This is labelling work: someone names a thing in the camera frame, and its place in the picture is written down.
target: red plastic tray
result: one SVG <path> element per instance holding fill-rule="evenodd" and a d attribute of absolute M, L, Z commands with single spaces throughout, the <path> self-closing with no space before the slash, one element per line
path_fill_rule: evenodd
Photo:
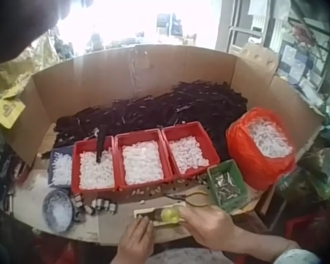
<path fill-rule="evenodd" d="M 185 178 L 193 177 L 202 172 L 205 172 L 208 167 L 220 163 L 219 155 L 216 153 L 213 143 L 211 142 L 208 134 L 205 132 L 201 123 L 195 121 L 195 122 L 190 122 L 187 124 L 169 126 L 167 128 L 162 129 L 162 134 L 164 137 L 164 141 L 167 144 L 167 149 L 169 152 L 171 165 L 172 165 L 176 175 L 178 175 L 180 177 L 185 177 Z M 198 169 L 190 168 L 190 169 L 186 170 L 186 172 L 184 174 L 181 174 L 177 167 L 175 157 L 171 152 L 169 142 L 173 141 L 173 140 L 179 140 L 179 139 L 185 138 L 187 136 L 194 136 L 196 138 L 197 142 L 200 145 L 200 149 L 202 149 L 203 157 L 208 159 L 209 165 L 205 166 L 205 167 L 200 167 Z"/>
<path fill-rule="evenodd" d="M 118 179 L 118 163 L 115 158 L 115 146 L 114 146 L 114 137 L 107 136 L 104 141 L 104 149 L 107 150 L 111 147 L 113 155 L 113 166 L 114 166 L 114 180 L 115 187 L 113 188 L 103 188 L 103 189 L 81 189 L 79 188 L 80 183 L 80 153 L 84 151 L 97 151 L 97 139 L 77 141 L 73 146 L 73 155 L 72 155 L 72 179 L 71 179 L 71 189 L 74 194 L 78 193 L 98 193 L 101 191 L 115 191 L 119 185 Z"/>
<path fill-rule="evenodd" d="M 122 147 L 130 146 L 132 144 L 144 141 L 155 140 L 159 147 L 159 156 L 164 172 L 164 179 L 157 181 L 150 181 L 148 183 L 127 185 L 125 181 L 125 168 L 123 164 Z M 119 165 L 119 180 L 121 189 L 141 188 L 153 184 L 168 182 L 173 179 L 173 173 L 169 163 L 169 154 L 162 138 L 161 131 L 159 129 L 148 129 L 142 131 L 129 132 L 125 134 L 119 134 L 115 137 L 115 155 L 117 155 Z"/>

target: hand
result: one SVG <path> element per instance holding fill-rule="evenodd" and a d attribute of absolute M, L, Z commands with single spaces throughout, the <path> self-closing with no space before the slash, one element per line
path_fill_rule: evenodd
<path fill-rule="evenodd" d="M 217 206 L 180 207 L 183 226 L 201 245 L 212 250 L 231 251 L 238 236 L 231 216 Z"/>
<path fill-rule="evenodd" d="M 122 235 L 112 264 L 144 264 L 153 250 L 153 223 L 148 217 L 137 218 Z"/>

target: person's right hand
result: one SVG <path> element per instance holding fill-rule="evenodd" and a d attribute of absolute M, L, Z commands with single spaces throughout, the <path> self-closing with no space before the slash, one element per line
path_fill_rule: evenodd
<path fill-rule="evenodd" d="M 212 250 L 231 251 L 240 228 L 217 206 L 179 207 L 183 226 L 201 245 Z"/>

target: yellow object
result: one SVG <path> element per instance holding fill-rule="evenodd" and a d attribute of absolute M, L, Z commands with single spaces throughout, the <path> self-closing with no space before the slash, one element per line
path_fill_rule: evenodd
<path fill-rule="evenodd" d="M 0 64 L 0 124 L 12 128 L 25 105 L 19 94 L 29 78 L 47 67 L 59 62 L 48 33 L 45 33 L 27 47 L 17 58 Z"/>
<path fill-rule="evenodd" d="M 164 208 L 161 211 L 161 221 L 177 224 L 180 221 L 180 214 L 176 206 Z"/>
<path fill-rule="evenodd" d="M 6 90 L 0 98 L 0 124 L 10 129 L 25 108 L 21 100 L 15 98 L 22 91 L 22 86 L 15 85 Z"/>
<path fill-rule="evenodd" d="M 19 99 L 0 99 L 0 124 L 10 129 L 25 107 Z"/>

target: plastic bag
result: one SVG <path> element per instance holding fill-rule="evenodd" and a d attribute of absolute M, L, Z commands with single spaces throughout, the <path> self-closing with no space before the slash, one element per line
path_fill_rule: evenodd
<path fill-rule="evenodd" d="M 262 154 L 248 131 L 249 125 L 258 119 L 271 122 L 285 137 L 287 145 L 292 147 L 289 154 L 277 158 Z M 249 110 L 227 129 L 226 139 L 229 154 L 238 164 L 245 182 L 256 190 L 266 190 L 281 175 L 291 172 L 295 167 L 295 149 L 279 118 L 267 109 L 256 107 Z"/>

